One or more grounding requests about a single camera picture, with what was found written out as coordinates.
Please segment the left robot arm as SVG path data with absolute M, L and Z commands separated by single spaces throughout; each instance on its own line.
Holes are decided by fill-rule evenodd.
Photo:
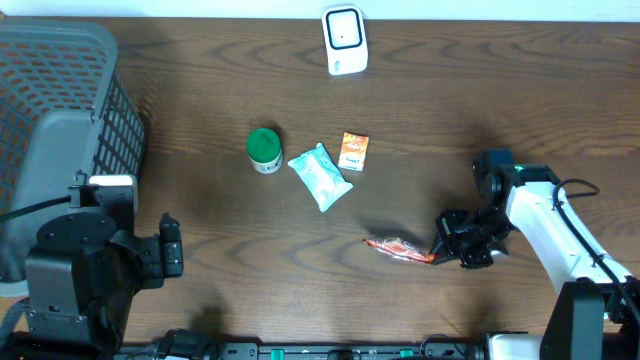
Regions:
M 133 298 L 184 272 L 180 224 L 140 238 L 99 213 L 44 224 L 26 261 L 28 296 L 6 314 L 4 359 L 112 359 Z

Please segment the green lid white jar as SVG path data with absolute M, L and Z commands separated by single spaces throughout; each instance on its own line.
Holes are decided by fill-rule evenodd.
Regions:
M 272 174 L 282 166 L 280 138 L 271 129 L 259 128 L 252 131 L 246 141 L 246 150 L 253 168 L 261 174 Z

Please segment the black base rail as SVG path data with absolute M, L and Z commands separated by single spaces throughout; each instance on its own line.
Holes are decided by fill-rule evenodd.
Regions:
M 525 332 L 488 333 L 478 339 L 433 334 L 409 343 L 263 343 L 213 340 L 171 330 L 147 345 L 122 347 L 116 359 L 368 360 L 368 359 L 540 359 L 542 338 Z

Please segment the grey plastic mesh basket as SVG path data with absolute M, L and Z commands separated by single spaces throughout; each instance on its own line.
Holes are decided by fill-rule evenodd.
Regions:
M 80 175 L 138 176 L 146 130 L 88 22 L 1 23 L 1 210 L 63 197 Z

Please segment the orange tissue pack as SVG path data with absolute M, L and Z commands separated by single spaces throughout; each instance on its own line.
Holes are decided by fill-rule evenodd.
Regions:
M 364 169 L 369 137 L 345 132 L 342 139 L 338 167 L 361 172 Z

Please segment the orange red candy bar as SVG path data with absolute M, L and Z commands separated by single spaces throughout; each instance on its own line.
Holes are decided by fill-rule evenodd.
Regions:
M 426 254 L 412 243 L 399 237 L 363 239 L 368 246 L 395 259 L 432 264 L 435 256 Z

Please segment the white barcode scanner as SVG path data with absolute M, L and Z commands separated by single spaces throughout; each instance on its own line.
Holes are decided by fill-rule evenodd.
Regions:
M 368 43 L 361 10 L 354 5 L 326 9 L 321 16 L 328 72 L 341 76 L 368 66 Z

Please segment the teal wet wipes pack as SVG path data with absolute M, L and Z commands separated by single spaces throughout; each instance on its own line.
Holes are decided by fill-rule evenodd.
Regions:
M 353 188 L 332 161 L 322 143 L 288 161 L 316 201 L 326 212 L 337 200 Z

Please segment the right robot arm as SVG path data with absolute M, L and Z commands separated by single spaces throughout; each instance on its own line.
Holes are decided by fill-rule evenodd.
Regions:
M 547 165 L 518 164 L 507 149 L 490 149 L 472 163 L 483 204 L 447 209 L 436 220 L 430 257 L 465 269 L 493 265 L 517 231 L 534 250 L 557 293 L 541 336 L 489 332 L 479 339 L 436 335 L 421 345 L 433 359 L 636 359 L 639 281 L 596 240 L 572 209 L 569 180 Z

